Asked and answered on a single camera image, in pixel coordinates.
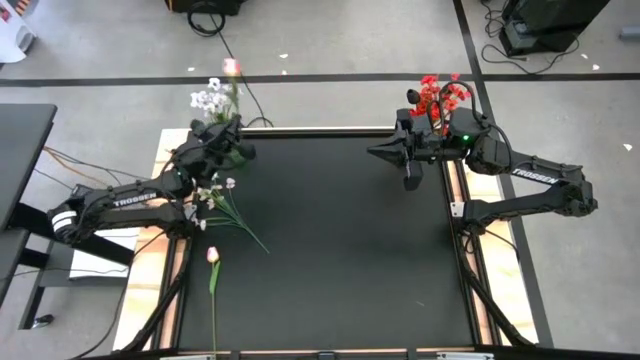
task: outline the gray floor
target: gray floor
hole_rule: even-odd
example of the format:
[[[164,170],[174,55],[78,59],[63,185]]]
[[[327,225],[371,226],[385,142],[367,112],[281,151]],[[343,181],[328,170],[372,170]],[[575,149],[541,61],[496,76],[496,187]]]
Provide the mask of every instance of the gray floor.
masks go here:
[[[493,1],[494,8],[500,1]],[[485,9],[463,0],[479,51]],[[582,46],[551,72],[640,72],[640,44],[617,31],[638,21],[640,3],[614,0],[580,37]],[[27,20],[40,35],[30,56],[0,71],[2,79],[209,76],[221,73],[218,38],[193,34],[183,15],[161,1],[42,0]],[[250,0],[225,28],[250,75],[329,73],[469,73],[450,0]],[[287,53],[287,59],[280,54]],[[584,59],[580,54],[587,54]],[[527,66],[546,64],[532,55]],[[517,73],[483,64],[487,74]],[[256,84],[252,89],[278,126],[391,125],[410,82]],[[186,127],[198,85],[0,88],[0,101],[59,107],[48,145],[82,159],[147,175],[161,129]],[[640,82],[488,83],[491,104],[514,147],[542,157],[584,164],[600,209],[584,219],[538,215],[525,229],[557,347],[640,352],[637,208],[633,186],[640,167],[636,123]],[[247,118],[257,115],[248,96]],[[623,144],[634,147],[630,152]],[[43,155],[38,163],[67,183],[78,179]],[[96,173],[102,179],[108,178]],[[516,192],[539,190],[514,181]],[[33,175],[23,201],[42,209],[67,190]],[[31,246],[43,241],[33,239]],[[14,280],[0,309],[0,351],[7,359],[62,359],[97,341],[108,327],[120,289],[50,289],[41,314],[48,328],[16,331],[33,282]],[[107,341],[97,353],[107,353]]]

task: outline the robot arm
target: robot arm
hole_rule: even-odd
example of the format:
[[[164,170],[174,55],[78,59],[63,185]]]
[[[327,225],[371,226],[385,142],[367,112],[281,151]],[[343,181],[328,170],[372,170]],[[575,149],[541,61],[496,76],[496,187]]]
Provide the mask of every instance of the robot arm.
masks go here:
[[[556,212],[564,216],[585,216],[598,203],[582,167],[554,163],[512,151],[510,144],[491,137],[490,125],[473,110],[459,108],[452,114],[442,135],[431,127],[427,116],[411,116],[408,109],[397,111],[395,134],[384,144],[367,149],[370,154],[404,167],[404,186],[415,190],[422,180],[421,162],[465,160],[472,171],[485,175],[513,176],[551,185],[540,194],[493,203],[470,200],[451,205],[455,218],[465,230],[483,233],[494,220]]]
[[[240,126],[240,116],[209,126],[194,120],[187,141],[174,150],[157,178],[107,189],[76,187],[69,199],[48,212],[56,238],[73,245],[97,230],[146,226],[158,226],[169,236],[185,236],[190,222],[182,200],[196,186],[210,187],[218,170],[233,168],[229,154],[255,157],[253,146],[240,142]],[[173,167],[164,171],[170,164]],[[166,199],[167,203],[127,208],[151,199]]]
[[[479,174],[510,174],[550,185],[549,189],[493,203],[471,200],[464,204],[464,211],[456,211],[461,204],[452,204],[454,217],[459,217],[469,230],[482,233],[497,219],[509,220],[552,211],[563,216],[582,217],[597,209],[593,186],[585,180],[582,166],[558,164],[515,151],[510,154],[511,160],[505,143],[486,136],[475,144],[465,162],[469,169]]]

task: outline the speaker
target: speaker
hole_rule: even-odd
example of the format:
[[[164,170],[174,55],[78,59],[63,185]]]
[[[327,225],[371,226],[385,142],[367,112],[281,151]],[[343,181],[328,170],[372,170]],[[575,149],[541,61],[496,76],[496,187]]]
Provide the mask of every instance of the speaker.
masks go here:
[[[173,12],[187,12],[191,5],[202,0],[164,0],[167,4],[167,8]],[[207,0],[207,2],[214,3],[217,9],[215,14],[223,14],[227,16],[235,16],[240,12],[240,5],[246,0]],[[204,7],[204,9],[212,9],[214,7]]]
[[[563,52],[609,0],[509,0],[500,42],[508,56]]]

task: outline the black floor stripe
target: black floor stripe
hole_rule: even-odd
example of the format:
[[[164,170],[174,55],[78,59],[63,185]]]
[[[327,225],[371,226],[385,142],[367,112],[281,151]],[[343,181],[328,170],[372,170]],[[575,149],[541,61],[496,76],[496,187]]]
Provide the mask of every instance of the black floor stripe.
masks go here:
[[[640,73],[593,73],[593,74],[486,74],[486,81],[528,82],[528,81],[625,81],[640,80]]]
[[[461,74],[462,81],[474,81],[476,86],[484,86],[486,82],[540,82],[540,81],[626,81],[640,80],[640,73],[603,73],[603,74],[481,74],[480,67],[472,72]],[[254,75],[246,76],[251,84],[291,84],[291,83],[323,83],[323,82],[373,82],[373,81],[420,81],[424,75],[435,72],[416,73],[371,73],[371,74],[301,74],[301,75]],[[450,80],[450,75],[439,74],[440,81]],[[75,86],[146,86],[146,85],[200,85],[209,81],[208,76],[183,77],[140,77],[140,78],[86,78],[86,79],[0,79],[0,87],[75,87]],[[480,103],[483,109],[491,111],[491,106]]]
[[[477,96],[482,107],[482,112],[489,117],[490,121],[495,122],[491,102],[489,100],[489,94],[487,92],[487,87],[485,86],[485,76],[482,75],[482,70],[480,69],[480,62],[478,61],[478,56],[471,37],[471,31],[469,29],[469,23],[467,22],[464,7],[462,6],[462,1],[453,0],[453,5],[458,17],[460,30],[462,31],[462,40],[467,52],[467,57],[469,58],[469,66],[475,81]],[[516,197],[513,183],[511,182],[511,177],[509,175],[500,176],[500,184],[502,185],[502,191],[505,198],[509,199]],[[542,295],[540,293],[540,287],[535,274],[533,259],[531,258],[531,251],[529,249],[529,244],[527,243],[522,219],[516,218],[511,220],[511,229],[513,231],[514,241],[518,247],[518,251],[520,252],[522,277],[527,289],[529,305],[531,306],[538,341],[545,347],[553,347],[549,322],[542,303]]]
[[[425,74],[373,73],[373,74],[308,74],[308,75],[256,75],[245,76],[251,84],[287,84],[322,82],[370,82],[370,81],[420,81]],[[450,80],[449,74],[440,74],[439,80]],[[470,74],[462,74],[463,81],[472,80]],[[95,79],[0,79],[0,87],[69,87],[69,86],[140,86],[140,85],[202,85],[208,76],[199,77],[146,77],[146,78],[95,78]]]

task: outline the black desk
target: black desk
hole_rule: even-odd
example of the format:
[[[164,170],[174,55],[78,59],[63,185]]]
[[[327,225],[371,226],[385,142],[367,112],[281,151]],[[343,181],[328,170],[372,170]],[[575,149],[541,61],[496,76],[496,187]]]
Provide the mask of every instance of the black desk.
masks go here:
[[[54,105],[0,104],[0,229],[15,225],[19,215],[28,216],[35,210],[18,201],[49,136],[56,110]],[[0,277],[6,279],[0,281],[0,304],[18,264],[44,268],[47,263],[47,254],[25,248],[28,237],[29,231],[23,228],[0,234]]]
[[[49,136],[56,110],[56,106],[47,104],[0,104],[0,229],[3,229],[0,232],[0,279],[4,279],[0,280],[0,304],[6,296],[18,264],[39,269],[69,268],[71,265],[73,250],[65,244],[55,243],[57,240],[47,215],[19,202]],[[45,253],[27,249],[25,246],[30,233],[54,242]],[[131,250],[95,235],[87,241],[75,244],[74,248],[101,257],[109,254],[107,258],[123,264],[128,264],[133,256]],[[57,252],[65,256],[51,256],[52,249],[58,249]],[[21,329],[29,329],[33,324],[44,288],[48,286],[42,283],[43,278],[46,278],[45,272],[40,271],[19,326]],[[72,283],[58,282],[58,285],[63,286],[69,284]]]
[[[234,196],[271,255],[235,229],[196,236],[174,345],[212,348],[213,245],[218,350],[472,343],[441,168],[425,166],[408,193],[400,170],[365,151],[385,136],[364,135],[250,140],[258,158],[231,174]]]

